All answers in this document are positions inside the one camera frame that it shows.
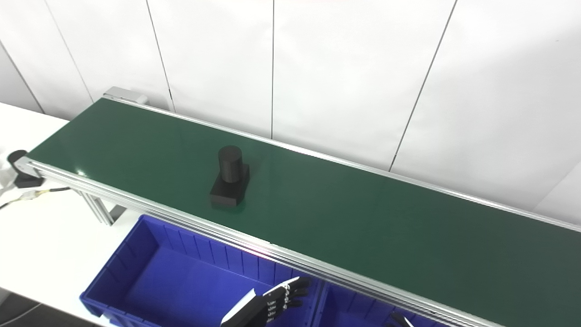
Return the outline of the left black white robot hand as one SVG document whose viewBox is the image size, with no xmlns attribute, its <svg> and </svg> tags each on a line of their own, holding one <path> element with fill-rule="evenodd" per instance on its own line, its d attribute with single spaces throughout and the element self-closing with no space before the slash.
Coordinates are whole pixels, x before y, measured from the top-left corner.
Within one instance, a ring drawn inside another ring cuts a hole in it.
<svg viewBox="0 0 581 327">
<path fill-rule="evenodd" d="M 220 322 L 221 327 L 265 327 L 289 308 L 303 306 L 309 295 L 310 277 L 293 277 L 263 294 L 251 289 Z"/>
</svg>

